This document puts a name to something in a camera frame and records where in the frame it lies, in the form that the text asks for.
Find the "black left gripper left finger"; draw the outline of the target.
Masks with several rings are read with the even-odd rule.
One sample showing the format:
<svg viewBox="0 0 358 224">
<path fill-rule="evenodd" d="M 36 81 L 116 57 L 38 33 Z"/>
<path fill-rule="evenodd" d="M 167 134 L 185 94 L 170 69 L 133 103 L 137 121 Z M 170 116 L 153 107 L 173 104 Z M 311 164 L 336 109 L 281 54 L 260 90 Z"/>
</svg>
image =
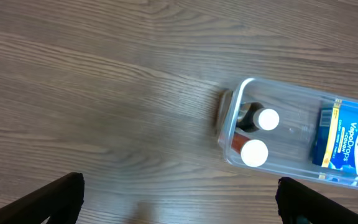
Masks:
<svg viewBox="0 0 358 224">
<path fill-rule="evenodd" d="M 84 193 L 83 174 L 71 172 L 0 208 L 0 223 L 76 223 Z"/>
</svg>

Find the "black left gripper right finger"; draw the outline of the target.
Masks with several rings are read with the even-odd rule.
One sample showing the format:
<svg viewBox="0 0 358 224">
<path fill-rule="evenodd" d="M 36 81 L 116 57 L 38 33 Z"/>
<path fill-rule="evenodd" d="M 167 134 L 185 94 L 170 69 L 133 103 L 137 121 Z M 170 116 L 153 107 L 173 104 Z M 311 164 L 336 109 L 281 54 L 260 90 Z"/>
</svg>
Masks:
<svg viewBox="0 0 358 224">
<path fill-rule="evenodd" d="M 358 223 L 358 214 L 300 182 L 282 177 L 275 196 L 283 224 Z"/>
</svg>

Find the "orange tube with white cap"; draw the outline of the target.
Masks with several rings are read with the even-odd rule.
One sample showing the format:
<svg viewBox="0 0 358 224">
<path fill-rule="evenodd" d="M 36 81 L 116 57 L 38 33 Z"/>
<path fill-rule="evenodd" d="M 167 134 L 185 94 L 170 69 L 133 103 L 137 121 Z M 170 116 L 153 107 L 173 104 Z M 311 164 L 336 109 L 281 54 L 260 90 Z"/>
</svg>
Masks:
<svg viewBox="0 0 358 224">
<path fill-rule="evenodd" d="M 263 165 L 269 156 L 269 150 L 263 141 L 250 139 L 238 133 L 233 135 L 231 147 L 240 155 L 243 163 L 249 167 Z"/>
</svg>

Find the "blue VapoDrops box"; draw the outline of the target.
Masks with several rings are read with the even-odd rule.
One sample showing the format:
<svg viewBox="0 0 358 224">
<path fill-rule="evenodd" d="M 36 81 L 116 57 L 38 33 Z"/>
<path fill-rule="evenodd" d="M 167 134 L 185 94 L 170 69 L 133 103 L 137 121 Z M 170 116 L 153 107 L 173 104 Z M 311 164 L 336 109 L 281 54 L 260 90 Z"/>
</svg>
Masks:
<svg viewBox="0 0 358 224">
<path fill-rule="evenodd" d="M 323 105 L 312 163 L 358 175 L 358 103 L 336 99 Z"/>
</svg>

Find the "dark brown syrup bottle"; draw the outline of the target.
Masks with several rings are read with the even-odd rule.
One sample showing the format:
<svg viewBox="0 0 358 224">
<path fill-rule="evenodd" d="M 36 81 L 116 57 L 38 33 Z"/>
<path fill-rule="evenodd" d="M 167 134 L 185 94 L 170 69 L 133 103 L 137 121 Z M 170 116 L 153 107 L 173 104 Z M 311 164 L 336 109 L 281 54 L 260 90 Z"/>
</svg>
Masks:
<svg viewBox="0 0 358 224">
<path fill-rule="evenodd" d="M 258 130 L 271 131 L 278 126 L 279 122 L 280 117 L 275 110 L 266 108 L 261 103 L 252 102 L 241 104 L 236 127 L 246 133 Z"/>
</svg>

